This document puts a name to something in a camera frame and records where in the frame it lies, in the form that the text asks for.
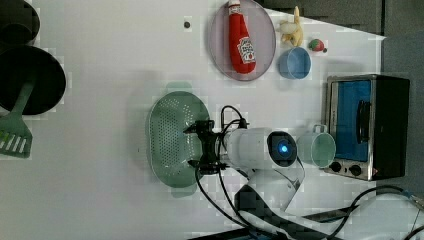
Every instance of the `black mount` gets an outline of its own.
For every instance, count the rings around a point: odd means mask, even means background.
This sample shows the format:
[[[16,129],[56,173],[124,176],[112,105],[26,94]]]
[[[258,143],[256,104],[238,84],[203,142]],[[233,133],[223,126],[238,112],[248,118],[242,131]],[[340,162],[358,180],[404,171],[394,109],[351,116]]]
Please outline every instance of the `black mount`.
[[[225,169],[225,164],[221,164],[215,152],[215,144],[219,133],[212,131],[215,126],[215,121],[204,120],[196,121],[188,127],[184,133],[196,133],[199,140],[202,142],[202,157],[200,160],[190,160],[189,164],[192,167],[199,167],[202,175],[217,174],[220,170]]]

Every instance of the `pink plate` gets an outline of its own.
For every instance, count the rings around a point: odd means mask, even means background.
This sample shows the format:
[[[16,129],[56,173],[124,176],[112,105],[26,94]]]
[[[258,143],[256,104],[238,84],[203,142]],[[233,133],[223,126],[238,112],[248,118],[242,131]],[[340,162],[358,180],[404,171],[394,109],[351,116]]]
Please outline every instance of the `pink plate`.
[[[241,11],[255,49],[256,68],[249,74],[237,73],[231,65],[228,50],[228,3],[216,13],[209,29],[209,49],[218,69],[226,76],[240,81],[251,81],[262,76],[271,66],[275,54],[275,30],[271,18],[253,0],[241,0]]]

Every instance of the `blue bowl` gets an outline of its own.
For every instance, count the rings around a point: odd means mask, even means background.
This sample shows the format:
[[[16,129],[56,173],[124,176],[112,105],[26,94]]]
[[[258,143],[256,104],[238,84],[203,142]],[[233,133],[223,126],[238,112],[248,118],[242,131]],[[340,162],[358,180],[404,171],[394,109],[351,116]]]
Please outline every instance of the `blue bowl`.
[[[311,58],[305,49],[300,47],[293,48],[281,55],[279,70],[281,76],[285,78],[305,78],[311,70]]]

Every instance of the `white mug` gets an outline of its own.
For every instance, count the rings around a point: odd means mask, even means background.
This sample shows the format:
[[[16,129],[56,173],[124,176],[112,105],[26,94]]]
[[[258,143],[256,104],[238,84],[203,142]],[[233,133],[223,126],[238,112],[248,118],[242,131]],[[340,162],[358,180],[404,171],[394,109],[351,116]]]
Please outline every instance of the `white mug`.
[[[328,167],[336,155],[336,143],[327,133],[327,126],[315,125],[313,132],[301,136],[297,141],[297,154],[304,163]]]

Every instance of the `green spatula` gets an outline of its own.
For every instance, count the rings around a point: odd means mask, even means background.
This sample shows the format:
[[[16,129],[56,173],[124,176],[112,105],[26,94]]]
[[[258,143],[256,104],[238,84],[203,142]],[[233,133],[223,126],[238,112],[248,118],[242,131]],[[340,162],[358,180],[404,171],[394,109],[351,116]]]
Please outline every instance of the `green spatula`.
[[[12,111],[0,118],[0,154],[17,158],[29,157],[32,134],[22,119],[22,112],[33,88],[32,83],[25,83]]]

